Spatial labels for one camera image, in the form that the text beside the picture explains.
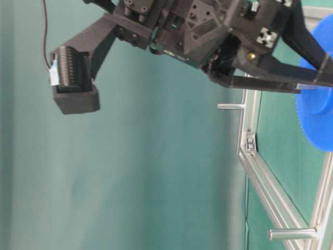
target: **blue spool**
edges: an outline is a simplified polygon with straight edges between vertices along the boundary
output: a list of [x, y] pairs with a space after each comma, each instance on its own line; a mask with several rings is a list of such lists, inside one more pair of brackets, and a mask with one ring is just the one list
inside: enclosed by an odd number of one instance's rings
[[[314, 37], [333, 58], [333, 15], [323, 19], [313, 31]], [[300, 66], [314, 69], [301, 59]], [[297, 112], [307, 139], [322, 151], [333, 151], [333, 88], [317, 87], [296, 95]]]

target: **green curtain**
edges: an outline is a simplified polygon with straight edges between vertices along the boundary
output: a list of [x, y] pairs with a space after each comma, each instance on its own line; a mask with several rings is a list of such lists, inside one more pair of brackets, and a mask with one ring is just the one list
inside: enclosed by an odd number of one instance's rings
[[[48, 51], [103, 12], [47, 0]], [[40, 1], [0, 2], [1, 247], [245, 247], [239, 102], [199, 70], [117, 41], [96, 85], [102, 110], [63, 116], [41, 60]]]

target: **black mount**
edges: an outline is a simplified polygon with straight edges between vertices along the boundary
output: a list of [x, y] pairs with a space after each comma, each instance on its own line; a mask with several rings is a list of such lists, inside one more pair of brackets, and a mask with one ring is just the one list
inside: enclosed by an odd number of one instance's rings
[[[92, 80], [116, 37], [200, 68], [227, 88], [299, 93], [299, 84], [333, 86], [333, 61], [306, 29], [300, 0], [83, 1], [107, 13], [51, 53], [60, 77], [55, 101], [64, 114], [99, 109]], [[273, 57], [280, 38], [316, 70]], [[253, 78], [234, 76], [236, 69]], [[73, 93], [87, 103], [73, 101]]]

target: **wire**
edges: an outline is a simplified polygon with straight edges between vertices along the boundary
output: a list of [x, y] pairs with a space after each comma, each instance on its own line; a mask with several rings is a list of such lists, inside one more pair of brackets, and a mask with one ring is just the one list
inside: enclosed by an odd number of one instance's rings
[[44, 23], [44, 30], [43, 30], [43, 43], [42, 43], [42, 53], [43, 53], [43, 63], [47, 71], [50, 70], [50, 64], [46, 58], [46, 39], [47, 39], [47, 9], [45, 0], [42, 0], [42, 9], [43, 9], [43, 23]]

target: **aluminum frame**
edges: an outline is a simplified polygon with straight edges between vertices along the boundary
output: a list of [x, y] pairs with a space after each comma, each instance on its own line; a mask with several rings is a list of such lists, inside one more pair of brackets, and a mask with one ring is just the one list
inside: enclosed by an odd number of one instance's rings
[[[331, 8], [304, 7], [308, 29], [333, 13]], [[257, 150], [249, 150], [249, 134], [258, 127], [261, 91], [244, 90], [240, 104], [218, 104], [222, 110], [240, 110], [237, 154], [268, 216], [277, 229], [270, 240], [280, 239], [290, 250], [333, 249], [333, 152], [326, 153], [311, 222], [308, 225]]]

